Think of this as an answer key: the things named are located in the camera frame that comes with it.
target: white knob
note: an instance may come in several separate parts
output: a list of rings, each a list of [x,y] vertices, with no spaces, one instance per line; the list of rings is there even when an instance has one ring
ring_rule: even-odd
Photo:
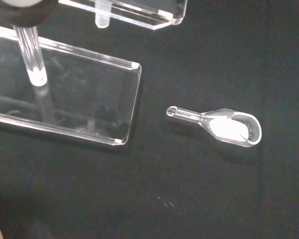
[[[37,3],[41,2],[42,0],[2,0],[3,2],[16,7],[27,7],[36,5]]]

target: black background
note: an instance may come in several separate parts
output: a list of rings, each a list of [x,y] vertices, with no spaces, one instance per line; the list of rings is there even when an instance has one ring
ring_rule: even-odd
[[[123,153],[0,128],[5,238],[299,239],[299,1],[189,0],[157,31],[94,18],[60,5],[39,34],[142,65],[133,137]],[[173,105],[253,114],[262,141],[170,122]]]

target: clear acrylic block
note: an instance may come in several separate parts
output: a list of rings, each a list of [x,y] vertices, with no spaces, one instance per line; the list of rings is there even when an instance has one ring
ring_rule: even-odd
[[[59,3],[96,13],[96,25],[104,28],[115,18],[151,30],[180,24],[188,0],[59,0]]]
[[[138,63],[39,38],[48,83],[31,84],[15,31],[0,27],[0,122],[109,145],[127,142]]]

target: acrylic stand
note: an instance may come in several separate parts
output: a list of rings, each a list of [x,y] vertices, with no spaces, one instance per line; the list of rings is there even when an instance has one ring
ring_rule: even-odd
[[[99,28],[115,18],[151,30],[180,24],[188,0],[59,0],[59,3],[95,13]]]
[[[109,145],[127,142],[141,66],[39,38],[48,82],[30,82],[13,29],[0,27],[0,122]]]

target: white powder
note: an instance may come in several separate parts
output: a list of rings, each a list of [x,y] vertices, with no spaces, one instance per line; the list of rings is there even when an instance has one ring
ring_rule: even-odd
[[[244,138],[249,138],[248,127],[230,118],[215,118],[210,121],[210,128],[215,135],[222,138],[236,141],[245,141]]]

